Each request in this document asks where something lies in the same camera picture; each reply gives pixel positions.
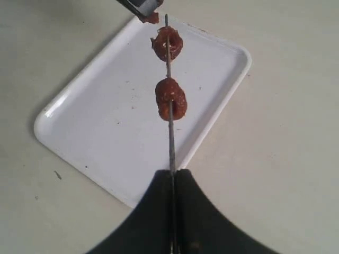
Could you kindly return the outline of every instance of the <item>white table surface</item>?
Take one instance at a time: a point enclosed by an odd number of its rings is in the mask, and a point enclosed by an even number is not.
[[[189,168],[224,215],[282,253],[338,250],[338,10],[336,0],[162,6],[252,54]],[[83,253],[130,212],[32,131],[130,18],[115,0],[0,0],[0,253]]]

